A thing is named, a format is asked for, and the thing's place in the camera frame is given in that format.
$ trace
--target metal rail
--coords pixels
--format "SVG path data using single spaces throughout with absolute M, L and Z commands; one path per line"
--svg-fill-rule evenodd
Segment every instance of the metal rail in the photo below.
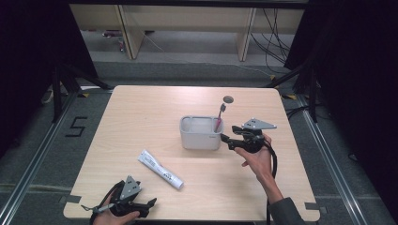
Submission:
M 51 124 L 49 130 L 46 133 L 46 136 L 44 137 L 38 148 L 38 151 L 33 156 L 31 162 L 23 173 L 23 176 L 21 177 L 16 187 L 13 189 L 6 204 L 3 206 L 0 214 L 1 224 L 8 225 L 13 219 L 21 202 L 23 201 L 23 197 L 29 189 L 30 184 L 38 173 L 38 169 L 45 159 L 58 130 L 63 124 L 65 115 L 67 114 L 70 105 L 72 104 L 74 99 L 77 98 L 77 95 L 77 93 L 69 93 L 69 95 L 67 96 L 67 99 L 64 102 L 64 111 L 60 114 L 58 120 Z
M 304 96 L 298 95 L 298 104 L 300 106 L 306 106 L 307 103 L 305 101 Z M 342 200 L 347 208 L 349 216 L 353 221 L 353 224 L 358 225 L 366 225 L 369 224 L 364 217 L 362 210 L 360 209 L 360 205 L 356 200 L 354 194 L 351 191 L 351 188 L 347 184 L 342 171 L 340 170 L 339 165 L 337 164 L 336 160 L 334 159 L 333 154 L 331 153 L 325 138 L 322 135 L 321 130 L 317 123 L 314 123 L 313 119 L 311 118 L 310 114 L 307 111 L 304 111 L 304 118 L 307 122 L 310 131 L 312 132 L 316 144 L 318 145 L 319 151 L 325 160 L 326 165 L 328 166 L 331 178 L 336 185 Z

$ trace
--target hand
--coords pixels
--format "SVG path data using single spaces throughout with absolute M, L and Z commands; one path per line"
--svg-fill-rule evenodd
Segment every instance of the hand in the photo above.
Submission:
M 264 133 L 263 135 L 266 141 L 271 144 L 272 139 Z M 271 153 L 268 149 L 263 146 L 260 151 L 256 153 L 249 153 L 243 148 L 236 147 L 235 152 L 246 159 L 246 161 L 242 163 L 242 167 L 250 166 L 257 180 L 267 193 L 269 203 L 275 203 L 281 200 L 283 195 L 279 191 L 275 179 L 272 176 Z
M 106 199 L 105 203 L 102 205 L 108 205 L 111 201 L 112 194 L 109 195 L 108 199 Z M 123 217 L 115 216 L 111 210 L 107 209 L 104 212 L 97 215 L 96 219 L 94 220 L 94 225 L 123 225 L 126 224 L 137 217 L 140 216 L 140 212 L 135 211 L 131 212 Z

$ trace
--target white container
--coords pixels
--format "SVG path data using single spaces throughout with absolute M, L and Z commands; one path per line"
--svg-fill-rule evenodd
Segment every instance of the white container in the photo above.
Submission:
M 186 115 L 181 118 L 179 130 L 182 146 L 192 150 L 217 150 L 221 144 L 223 120 L 217 130 L 217 117 Z

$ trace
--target sleeve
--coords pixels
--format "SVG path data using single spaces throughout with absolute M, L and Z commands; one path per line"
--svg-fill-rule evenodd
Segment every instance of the sleeve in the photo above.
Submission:
M 269 207 L 273 221 L 278 225 L 305 225 L 292 199 L 282 199 Z

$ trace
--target wooden table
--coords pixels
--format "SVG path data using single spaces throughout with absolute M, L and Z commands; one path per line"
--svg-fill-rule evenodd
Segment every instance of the wooden table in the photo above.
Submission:
M 115 88 L 88 150 L 68 202 L 67 218 L 89 218 L 80 204 L 96 206 L 108 190 L 130 174 L 141 181 L 137 203 L 158 198 L 147 219 L 261 221 L 267 196 L 243 158 L 222 142 L 219 150 L 186 150 L 179 121 L 184 115 L 217 116 L 222 99 L 234 98 L 222 114 L 224 134 L 241 140 L 231 126 L 257 119 L 277 125 L 265 130 L 278 156 L 276 181 L 306 221 L 319 220 L 299 150 L 280 96 L 275 89 L 186 86 L 118 86 Z M 147 149 L 165 168 L 184 181 L 177 190 L 137 160 Z

